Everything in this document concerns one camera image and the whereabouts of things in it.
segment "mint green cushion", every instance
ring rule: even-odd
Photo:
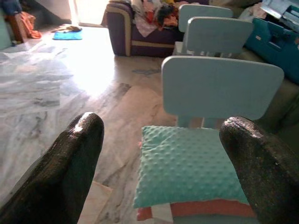
[[[214,129],[146,126],[134,207],[206,201],[248,203]]]

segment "teal bin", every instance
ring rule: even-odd
[[[254,19],[253,23],[246,48],[282,68],[287,78],[299,84],[299,34],[262,19]]]

